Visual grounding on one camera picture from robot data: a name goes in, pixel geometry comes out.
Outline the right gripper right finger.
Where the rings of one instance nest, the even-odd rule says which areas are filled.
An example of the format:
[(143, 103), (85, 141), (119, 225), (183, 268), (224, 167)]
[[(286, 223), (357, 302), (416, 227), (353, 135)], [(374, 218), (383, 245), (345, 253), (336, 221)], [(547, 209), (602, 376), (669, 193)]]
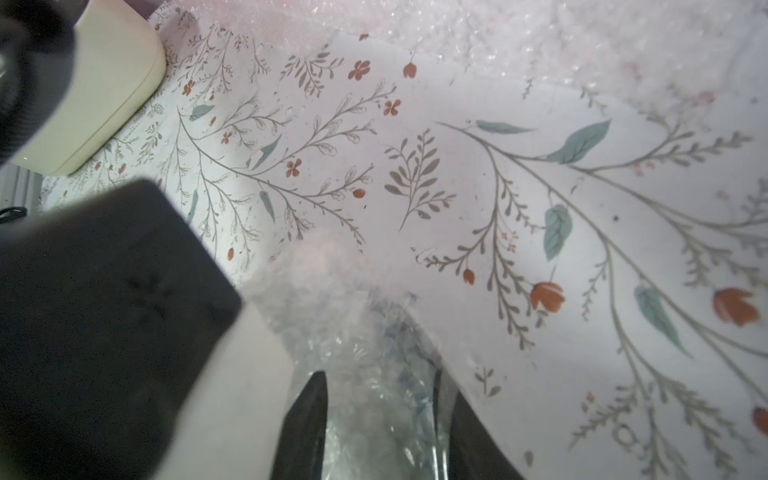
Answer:
[(449, 430), (449, 480), (523, 480), (465, 397), (458, 393)]

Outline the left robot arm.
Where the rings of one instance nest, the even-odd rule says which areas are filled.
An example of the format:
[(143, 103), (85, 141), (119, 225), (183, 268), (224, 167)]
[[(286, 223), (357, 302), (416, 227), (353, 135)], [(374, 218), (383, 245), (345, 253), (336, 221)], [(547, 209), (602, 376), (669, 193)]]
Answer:
[(5, 479), (295, 479), (290, 358), (146, 179), (1, 228)]

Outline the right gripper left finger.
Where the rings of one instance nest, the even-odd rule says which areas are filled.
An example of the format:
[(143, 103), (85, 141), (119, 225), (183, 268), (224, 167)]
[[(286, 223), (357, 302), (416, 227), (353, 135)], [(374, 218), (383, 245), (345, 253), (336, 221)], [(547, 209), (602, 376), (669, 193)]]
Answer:
[(322, 478), (328, 400), (326, 373), (316, 371), (284, 417), (270, 476), (272, 480)]

